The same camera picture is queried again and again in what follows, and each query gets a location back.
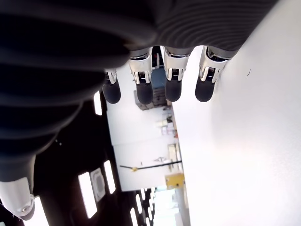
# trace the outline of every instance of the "black fingertip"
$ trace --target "black fingertip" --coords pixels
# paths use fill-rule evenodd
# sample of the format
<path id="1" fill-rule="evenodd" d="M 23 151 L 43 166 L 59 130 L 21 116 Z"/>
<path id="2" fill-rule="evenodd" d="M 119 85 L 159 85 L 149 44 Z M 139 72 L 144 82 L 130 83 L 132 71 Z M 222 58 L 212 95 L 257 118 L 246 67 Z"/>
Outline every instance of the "black fingertip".
<path id="1" fill-rule="evenodd" d="M 214 90 L 214 84 L 211 81 L 201 81 L 198 77 L 197 85 L 196 85 L 196 98 L 200 102 L 207 102 L 211 99 Z"/>
<path id="2" fill-rule="evenodd" d="M 114 84 L 111 84 L 110 80 L 106 80 L 103 85 L 103 95 L 110 104 L 115 104 L 120 100 L 121 92 L 117 79 Z"/>
<path id="3" fill-rule="evenodd" d="M 167 100 L 174 102 L 177 101 L 182 92 L 182 81 L 168 80 L 165 81 L 165 97 Z"/>
<path id="4" fill-rule="evenodd" d="M 136 84 L 138 100 L 143 105 L 148 105 L 152 102 L 154 93 L 152 90 L 152 83 Z"/>

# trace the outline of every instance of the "robotic hand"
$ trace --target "robotic hand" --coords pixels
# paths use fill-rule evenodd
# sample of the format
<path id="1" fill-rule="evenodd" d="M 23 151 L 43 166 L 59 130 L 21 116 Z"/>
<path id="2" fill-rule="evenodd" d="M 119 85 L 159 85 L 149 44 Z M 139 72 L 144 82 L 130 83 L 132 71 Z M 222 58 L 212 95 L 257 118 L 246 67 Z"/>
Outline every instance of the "robotic hand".
<path id="1" fill-rule="evenodd" d="M 30 219 L 35 156 L 53 143 L 83 102 L 100 89 L 109 103 L 120 100 L 116 69 L 105 68 L 129 62 L 138 99 L 149 104 L 153 98 L 152 46 L 165 46 L 165 93 L 168 100 L 176 101 L 190 54 L 195 46 L 204 45 L 195 95 L 206 102 L 227 61 L 276 2 L 2 0 L 3 206 L 21 219 Z"/>

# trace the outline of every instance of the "fluorescent light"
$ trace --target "fluorescent light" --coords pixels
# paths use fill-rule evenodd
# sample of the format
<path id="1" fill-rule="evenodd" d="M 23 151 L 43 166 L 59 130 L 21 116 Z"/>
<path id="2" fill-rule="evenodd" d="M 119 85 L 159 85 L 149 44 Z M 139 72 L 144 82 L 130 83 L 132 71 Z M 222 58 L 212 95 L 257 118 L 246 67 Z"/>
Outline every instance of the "fluorescent light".
<path id="1" fill-rule="evenodd" d="M 107 182 L 109 184 L 110 193 L 113 194 L 113 192 L 116 190 L 116 187 L 115 187 L 115 182 L 114 182 L 114 177 L 113 177 L 113 173 L 112 173 L 110 160 L 108 160 L 104 163 L 104 170 L 105 170 L 105 174 L 107 177 Z"/>
<path id="2" fill-rule="evenodd" d="M 150 207 L 147 208 L 147 211 L 148 211 L 148 213 L 149 213 L 149 218 L 150 218 L 150 220 L 152 220 L 151 208 L 150 208 Z"/>
<path id="3" fill-rule="evenodd" d="M 136 202 L 137 202 L 138 212 L 142 213 L 142 206 L 141 206 L 141 201 L 140 201 L 139 194 L 136 195 Z"/>
<path id="4" fill-rule="evenodd" d="M 136 218 L 136 214 L 135 214 L 135 209 L 132 208 L 130 213 L 131 213 L 131 218 L 132 218 L 133 226 L 138 226 L 137 218 Z"/>
<path id="5" fill-rule="evenodd" d="M 100 93 L 99 91 L 94 94 L 94 108 L 95 108 L 95 113 L 98 115 L 102 115 L 102 104 L 100 102 Z"/>
<path id="6" fill-rule="evenodd" d="M 81 195 L 83 196 L 87 216 L 88 218 L 91 218 L 97 212 L 97 207 L 94 199 L 90 174 L 88 172 L 79 175 L 79 186 Z"/>
<path id="7" fill-rule="evenodd" d="M 142 200 L 145 200 L 145 193 L 144 193 L 144 189 L 141 188 L 141 197 L 142 197 Z"/>
<path id="8" fill-rule="evenodd" d="M 49 226 L 40 197 L 34 199 L 34 214 L 30 220 L 23 221 L 25 226 Z"/>
<path id="9" fill-rule="evenodd" d="M 152 203 L 155 203 L 155 201 L 154 201 L 154 193 L 153 192 L 150 194 L 150 199 L 151 199 Z"/>
<path id="10" fill-rule="evenodd" d="M 151 211 L 154 210 L 154 207 L 152 206 L 152 201 L 151 201 L 151 199 L 150 199 L 150 209 L 151 209 Z"/>
<path id="11" fill-rule="evenodd" d="M 146 221 L 146 226 L 151 226 L 149 218 L 146 218 L 145 221 Z"/>

